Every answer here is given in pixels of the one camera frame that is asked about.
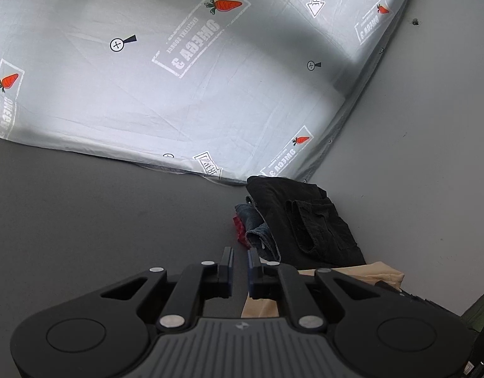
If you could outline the white carrot print sheet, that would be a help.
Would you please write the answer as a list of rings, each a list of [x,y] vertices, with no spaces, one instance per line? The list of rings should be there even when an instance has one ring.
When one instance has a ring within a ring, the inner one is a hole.
[[[309,179],[409,0],[0,0],[0,138]]]

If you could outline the red folded garment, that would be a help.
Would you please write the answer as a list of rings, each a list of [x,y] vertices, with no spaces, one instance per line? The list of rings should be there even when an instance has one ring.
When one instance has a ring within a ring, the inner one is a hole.
[[[251,248],[251,244],[249,243],[247,237],[246,237],[246,230],[243,225],[242,220],[240,219],[239,216],[235,215],[233,218],[233,224],[237,232],[237,241],[244,246],[246,249]]]

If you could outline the blue denim folded garment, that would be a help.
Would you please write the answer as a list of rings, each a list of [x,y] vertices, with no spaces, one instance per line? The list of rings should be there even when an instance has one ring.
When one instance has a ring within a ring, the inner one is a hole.
[[[266,261],[280,262],[281,255],[272,232],[256,208],[251,203],[241,203],[235,207],[235,213],[243,222],[251,248]]]

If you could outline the black folded garment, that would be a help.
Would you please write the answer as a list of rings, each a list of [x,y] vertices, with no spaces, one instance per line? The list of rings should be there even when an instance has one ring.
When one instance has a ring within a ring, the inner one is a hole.
[[[289,178],[248,178],[246,189],[268,225],[277,260],[299,270],[365,265],[349,225],[326,190]]]

